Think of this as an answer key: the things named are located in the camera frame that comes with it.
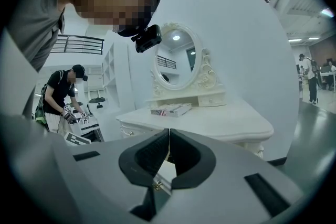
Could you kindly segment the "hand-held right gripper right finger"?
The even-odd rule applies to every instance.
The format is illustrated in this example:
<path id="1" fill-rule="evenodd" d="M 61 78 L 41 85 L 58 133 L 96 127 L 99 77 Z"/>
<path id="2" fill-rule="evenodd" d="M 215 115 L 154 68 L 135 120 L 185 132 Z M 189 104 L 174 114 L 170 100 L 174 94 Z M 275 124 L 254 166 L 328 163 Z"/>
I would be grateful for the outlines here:
<path id="1" fill-rule="evenodd" d="M 207 180 L 216 166 L 214 152 L 204 144 L 170 129 L 170 153 L 176 177 L 172 179 L 171 189 L 191 189 Z"/>

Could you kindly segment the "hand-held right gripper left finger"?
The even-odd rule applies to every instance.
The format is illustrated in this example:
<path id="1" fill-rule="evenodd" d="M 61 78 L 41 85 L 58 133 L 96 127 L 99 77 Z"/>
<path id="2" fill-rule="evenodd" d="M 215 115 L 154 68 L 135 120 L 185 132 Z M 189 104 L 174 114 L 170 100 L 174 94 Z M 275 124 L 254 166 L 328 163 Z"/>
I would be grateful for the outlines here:
<path id="1" fill-rule="evenodd" d="M 150 221 L 156 215 L 153 180 L 169 152 L 169 129 L 124 150 L 119 157 L 119 167 L 133 185 L 145 188 L 142 204 L 131 213 Z"/>

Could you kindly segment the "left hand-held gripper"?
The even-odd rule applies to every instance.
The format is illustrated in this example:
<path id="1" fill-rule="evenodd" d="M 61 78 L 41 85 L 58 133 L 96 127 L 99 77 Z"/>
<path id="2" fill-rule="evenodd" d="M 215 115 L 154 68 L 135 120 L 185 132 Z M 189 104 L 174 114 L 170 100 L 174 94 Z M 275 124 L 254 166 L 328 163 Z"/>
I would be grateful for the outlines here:
<path id="1" fill-rule="evenodd" d="M 87 138 L 72 134 L 68 132 L 64 137 L 66 143 L 70 146 L 78 146 L 78 145 L 87 145 L 91 144 L 91 141 Z"/>

